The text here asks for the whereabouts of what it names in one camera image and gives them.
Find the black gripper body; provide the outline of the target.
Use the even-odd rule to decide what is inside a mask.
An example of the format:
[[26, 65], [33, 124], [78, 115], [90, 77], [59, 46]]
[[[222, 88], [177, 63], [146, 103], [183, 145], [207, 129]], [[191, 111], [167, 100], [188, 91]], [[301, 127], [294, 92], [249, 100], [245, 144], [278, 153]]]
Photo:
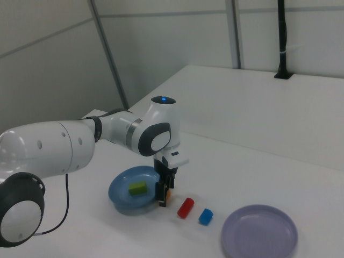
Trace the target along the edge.
[[166, 183], [167, 176], [172, 173], [177, 173], [178, 168], [169, 169], [162, 162], [154, 159], [154, 170], [160, 175], [160, 182]]

